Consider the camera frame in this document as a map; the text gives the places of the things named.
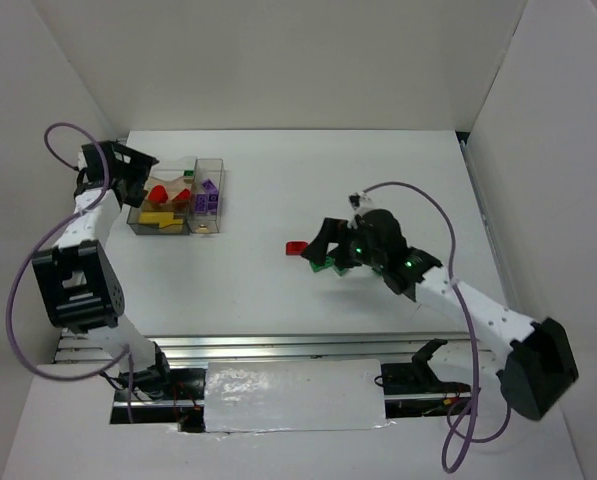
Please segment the red flower lego piece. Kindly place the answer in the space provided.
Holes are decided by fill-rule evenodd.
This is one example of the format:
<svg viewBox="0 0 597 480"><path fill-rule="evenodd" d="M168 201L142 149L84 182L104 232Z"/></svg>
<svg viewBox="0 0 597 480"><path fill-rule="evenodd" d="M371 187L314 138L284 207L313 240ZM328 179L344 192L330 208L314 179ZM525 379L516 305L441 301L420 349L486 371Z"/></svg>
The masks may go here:
<svg viewBox="0 0 597 480"><path fill-rule="evenodd" d="M162 205L168 202L169 196L167 189L163 185L154 186L148 196L147 200L151 205Z"/></svg>

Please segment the yellow long lego brick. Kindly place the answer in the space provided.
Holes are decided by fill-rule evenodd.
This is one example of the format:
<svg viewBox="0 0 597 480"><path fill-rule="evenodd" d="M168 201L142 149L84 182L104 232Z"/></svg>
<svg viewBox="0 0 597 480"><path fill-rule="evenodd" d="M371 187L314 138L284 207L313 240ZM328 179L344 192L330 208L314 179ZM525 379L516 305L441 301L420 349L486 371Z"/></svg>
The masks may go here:
<svg viewBox="0 0 597 480"><path fill-rule="evenodd" d="M141 212L138 217L141 225L155 225L157 228L165 228L170 225L179 224L180 221L173 212Z"/></svg>

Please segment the red long lego brick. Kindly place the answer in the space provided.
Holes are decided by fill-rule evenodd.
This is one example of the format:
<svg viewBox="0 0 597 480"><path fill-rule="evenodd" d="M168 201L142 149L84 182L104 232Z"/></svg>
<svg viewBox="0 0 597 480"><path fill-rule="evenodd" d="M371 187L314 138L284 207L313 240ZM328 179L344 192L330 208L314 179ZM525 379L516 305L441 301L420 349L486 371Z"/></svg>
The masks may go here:
<svg viewBox="0 0 597 480"><path fill-rule="evenodd" d="M192 198L190 189L185 188L181 190L172 200L172 209L176 213L184 213L189 208L189 203Z"/></svg>

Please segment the purple lego brick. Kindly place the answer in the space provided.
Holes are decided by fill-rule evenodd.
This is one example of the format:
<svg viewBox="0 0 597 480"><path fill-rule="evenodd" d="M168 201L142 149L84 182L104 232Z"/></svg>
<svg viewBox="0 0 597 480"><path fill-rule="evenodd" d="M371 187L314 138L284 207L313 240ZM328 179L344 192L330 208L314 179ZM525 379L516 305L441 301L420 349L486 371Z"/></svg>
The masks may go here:
<svg viewBox="0 0 597 480"><path fill-rule="evenodd" d="M194 215L207 215L207 195L206 194L197 194L194 197L194 204L193 204L193 214Z"/></svg>

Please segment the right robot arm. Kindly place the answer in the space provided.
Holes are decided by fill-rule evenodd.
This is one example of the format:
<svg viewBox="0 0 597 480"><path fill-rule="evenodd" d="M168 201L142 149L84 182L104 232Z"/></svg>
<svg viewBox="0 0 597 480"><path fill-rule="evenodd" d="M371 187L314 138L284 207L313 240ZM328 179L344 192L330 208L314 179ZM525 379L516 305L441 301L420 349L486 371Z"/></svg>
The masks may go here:
<svg viewBox="0 0 597 480"><path fill-rule="evenodd" d="M579 378L560 322L513 311L452 276L436 257L410 246L385 209L367 210L350 221L324 219L301 255L317 266L333 261L340 269L370 267L393 293L471 323L476 339L501 363L503 398L528 420L542 419Z"/></svg>

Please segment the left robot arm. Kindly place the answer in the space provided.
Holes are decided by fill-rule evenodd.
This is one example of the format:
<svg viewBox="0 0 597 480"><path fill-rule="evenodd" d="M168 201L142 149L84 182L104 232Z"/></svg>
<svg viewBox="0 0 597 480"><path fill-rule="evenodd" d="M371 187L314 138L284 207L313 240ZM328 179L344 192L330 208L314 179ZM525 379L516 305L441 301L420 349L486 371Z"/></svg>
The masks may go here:
<svg viewBox="0 0 597 480"><path fill-rule="evenodd" d="M118 384L160 400L172 390L165 354L125 314L123 289L104 250L124 206L137 207L155 157L115 141L82 146L74 192L78 215L32 268L51 324L83 334L117 359Z"/></svg>

